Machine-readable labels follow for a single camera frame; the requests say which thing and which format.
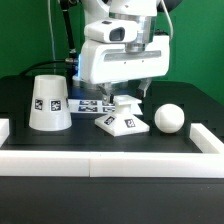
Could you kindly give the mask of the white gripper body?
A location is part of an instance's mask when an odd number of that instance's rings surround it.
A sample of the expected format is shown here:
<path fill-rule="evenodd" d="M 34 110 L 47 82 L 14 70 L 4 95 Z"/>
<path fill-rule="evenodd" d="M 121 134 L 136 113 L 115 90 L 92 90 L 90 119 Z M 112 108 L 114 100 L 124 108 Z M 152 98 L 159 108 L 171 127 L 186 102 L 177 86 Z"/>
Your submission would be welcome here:
<path fill-rule="evenodd" d="M 143 52 L 128 53 L 124 44 L 87 40 L 81 50 L 80 78 L 90 84 L 164 76 L 169 69 L 170 46 L 166 35 L 155 36 Z"/>

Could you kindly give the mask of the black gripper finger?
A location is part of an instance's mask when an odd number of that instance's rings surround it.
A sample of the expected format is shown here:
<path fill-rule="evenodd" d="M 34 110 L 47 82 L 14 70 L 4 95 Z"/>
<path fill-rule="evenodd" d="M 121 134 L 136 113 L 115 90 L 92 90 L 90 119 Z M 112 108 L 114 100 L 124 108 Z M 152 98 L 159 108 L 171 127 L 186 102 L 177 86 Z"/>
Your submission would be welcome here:
<path fill-rule="evenodd" d="M 110 83 L 103 83 L 98 85 L 102 93 L 102 103 L 105 106 L 112 105 L 114 103 L 114 94 L 112 93 L 112 87 Z"/>
<path fill-rule="evenodd" d="M 147 90 L 152 82 L 151 78 L 142 79 L 137 90 L 136 90 L 136 96 L 138 98 L 145 98 L 147 95 Z"/>

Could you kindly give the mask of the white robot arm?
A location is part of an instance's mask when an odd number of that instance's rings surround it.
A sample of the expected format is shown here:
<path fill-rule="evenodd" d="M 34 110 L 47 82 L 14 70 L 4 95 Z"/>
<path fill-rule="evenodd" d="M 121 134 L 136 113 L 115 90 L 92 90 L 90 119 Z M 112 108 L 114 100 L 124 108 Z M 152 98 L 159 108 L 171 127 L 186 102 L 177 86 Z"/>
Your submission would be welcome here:
<path fill-rule="evenodd" d="M 182 0 L 81 0 L 85 42 L 79 56 L 80 81 L 96 85 L 103 102 L 114 101 L 112 85 L 139 79 L 143 98 L 153 77 L 169 69 L 174 33 L 156 28 L 159 12 L 168 15 Z"/>

